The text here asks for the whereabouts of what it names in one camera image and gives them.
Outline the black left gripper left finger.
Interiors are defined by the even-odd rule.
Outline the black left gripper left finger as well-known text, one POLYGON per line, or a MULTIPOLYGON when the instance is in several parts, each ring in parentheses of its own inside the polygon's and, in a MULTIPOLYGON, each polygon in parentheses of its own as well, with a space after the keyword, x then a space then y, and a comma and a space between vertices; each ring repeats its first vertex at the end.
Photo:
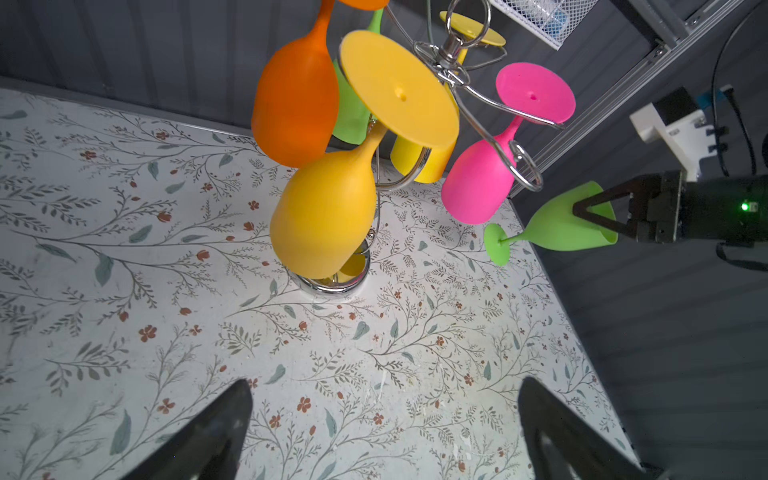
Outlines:
POLYGON ((127 479, 233 479, 253 410, 246 380, 233 382, 127 479))

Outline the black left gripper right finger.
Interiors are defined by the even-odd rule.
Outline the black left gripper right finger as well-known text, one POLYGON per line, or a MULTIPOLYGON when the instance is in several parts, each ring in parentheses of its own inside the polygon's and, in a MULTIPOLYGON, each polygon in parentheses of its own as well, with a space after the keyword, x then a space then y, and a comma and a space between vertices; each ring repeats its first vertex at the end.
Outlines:
POLYGON ((533 377, 522 381, 518 410, 536 479, 663 477, 659 467, 628 460, 533 377))

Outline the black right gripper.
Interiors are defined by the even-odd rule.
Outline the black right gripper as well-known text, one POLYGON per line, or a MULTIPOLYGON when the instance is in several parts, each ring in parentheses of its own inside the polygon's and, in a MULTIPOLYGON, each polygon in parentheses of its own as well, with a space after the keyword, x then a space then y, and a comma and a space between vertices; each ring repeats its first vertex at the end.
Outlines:
POLYGON ((767 177, 728 177, 687 182, 680 171, 635 177, 577 201, 572 213, 617 234, 652 243, 767 240, 767 177), (598 208, 628 198, 627 220, 598 208))

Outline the green wine glass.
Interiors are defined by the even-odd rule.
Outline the green wine glass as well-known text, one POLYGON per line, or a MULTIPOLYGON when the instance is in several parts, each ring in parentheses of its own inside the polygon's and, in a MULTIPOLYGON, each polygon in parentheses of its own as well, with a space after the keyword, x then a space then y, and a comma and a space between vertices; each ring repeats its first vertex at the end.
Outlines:
POLYGON ((370 111, 348 83, 338 60, 333 61, 339 92, 339 111, 332 135, 340 141, 360 145, 366 138, 370 111))
POLYGON ((619 235, 573 214, 578 201, 597 195, 603 188, 595 181, 572 188, 541 206, 522 233, 507 237, 499 224, 484 230, 484 246, 490 260, 499 266, 510 260, 510 245, 528 241, 536 246, 561 252, 582 251, 615 245, 619 235))

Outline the chrome wine glass rack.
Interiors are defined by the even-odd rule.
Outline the chrome wine glass rack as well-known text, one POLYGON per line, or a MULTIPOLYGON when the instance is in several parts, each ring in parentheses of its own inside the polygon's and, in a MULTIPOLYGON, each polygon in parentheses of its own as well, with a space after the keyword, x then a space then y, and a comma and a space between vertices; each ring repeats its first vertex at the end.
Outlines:
POLYGON ((346 296, 370 271, 371 249, 381 231, 381 196, 401 190, 425 169, 434 149, 457 140, 465 118, 494 148, 524 188, 543 187, 541 171, 516 141, 506 147, 468 110, 461 92, 472 93, 462 49, 481 43, 490 23, 473 38, 449 31, 443 45, 410 41, 407 47, 367 30, 347 34, 340 45, 343 75, 373 115, 371 131, 353 150, 324 154, 289 180, 270 223, 273 249, 289 278, 303 291, 346 296), (381 183, 380 144, 393 132, 420 146, 411 169, 381 183))

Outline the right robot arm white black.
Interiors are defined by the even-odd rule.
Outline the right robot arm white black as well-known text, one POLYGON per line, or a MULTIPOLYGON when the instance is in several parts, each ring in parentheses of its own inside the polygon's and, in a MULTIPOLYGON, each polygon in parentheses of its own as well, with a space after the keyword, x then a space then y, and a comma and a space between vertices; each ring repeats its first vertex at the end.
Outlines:
POLYGON ((574 203, 572 213, 637 242, 669 244, 714 240, 722 261, 765 272, 767 264, 727 256, 728 248, 752 249, 767 241, 767 176, 688 181, 681 171, 645 174, 574 203), (627 197, 627 221, 591 209, 627 197))

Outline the back yellow wine glass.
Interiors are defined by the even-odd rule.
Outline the back yellow wine glass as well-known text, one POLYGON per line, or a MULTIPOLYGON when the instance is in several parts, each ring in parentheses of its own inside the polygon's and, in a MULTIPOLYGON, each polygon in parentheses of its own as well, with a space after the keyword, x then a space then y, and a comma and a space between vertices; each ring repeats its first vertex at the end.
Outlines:
POLYGON ((483 20, 459 14, 454 7, 440 13, 447 37, 441 45, 429 41, 410 41, 411 52, 435 77, 431 86, 438 100, 437 118, 448 122, 437 130, 434 139, 408 137, 400 133, 395 139, 390 160, 392 166, 408 181, 432 184, 445 173, 459 135, 461 106, 457 90, 470 84, 469 72, 480 66, 465 64, 466 54, 480 47, 494 47, 506 54, 506 39, 490 26, 491 12, 485 10, 483 20))

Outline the yellow wine glass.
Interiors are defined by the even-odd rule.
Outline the yellow wine glass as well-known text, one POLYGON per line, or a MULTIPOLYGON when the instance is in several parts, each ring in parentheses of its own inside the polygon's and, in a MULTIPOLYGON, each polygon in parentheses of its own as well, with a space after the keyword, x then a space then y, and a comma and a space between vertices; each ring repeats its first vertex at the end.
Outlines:
POLYGON ((490 26, 491 12, 485 10, 483 20, 459 14, 454 7, 440 13, 447 37, 441 45, 429 41, 410 41, 411 52, 435 77, 431 86, 438 100, 437 118, 448 122, 437 130, 434 139, 408 137, 400 133, 395 139, 390 160, 392 166, 408 181, 432 184, 445 173, 459 135, 461 106, 457 90, 470 84, 469 72, 480 66, 465 64, 466 54, 480 47, 494 47, 506 54, 506 39, 490 26))
POLYGON ((361 246, 372 225, 377 187, 372 159, 387 132, 438 136, 435 77, 403 46, 379 34, 356 30, 340 44, 348 82, 376 123, 350 151, 327 153, 302 167, 287 183, 270 223, 279 261, 309 279, 335 274, 361 246))

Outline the front yellow wine glass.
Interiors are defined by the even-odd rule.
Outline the front yellow wine glass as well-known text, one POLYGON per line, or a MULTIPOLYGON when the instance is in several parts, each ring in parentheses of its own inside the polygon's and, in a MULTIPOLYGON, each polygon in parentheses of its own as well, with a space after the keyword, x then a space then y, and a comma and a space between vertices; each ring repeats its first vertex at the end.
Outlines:
POLYGON ((279 261, 309 279, 335 274, 361 246, 372 225, 377 187, 372 159, 387 132, 438 136, 435 77, 403 46, 379 34, 356 30, 340 44, 348 82, 376 123, 350 151, 327 153, 302 167, 287 183, 270 223, 279 261))

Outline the orange wine glass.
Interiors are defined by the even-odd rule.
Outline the orange wine glass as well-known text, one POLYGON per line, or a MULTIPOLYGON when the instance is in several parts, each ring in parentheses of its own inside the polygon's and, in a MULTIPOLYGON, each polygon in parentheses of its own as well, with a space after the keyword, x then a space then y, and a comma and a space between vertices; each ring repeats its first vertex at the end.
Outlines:
POLYGON ((323 156, 337 121, 338 81, 327 48, 334 5, 322 2, 311 31, 280 48, 259 79, 252 134, 267 157, 286 167, 323 156))

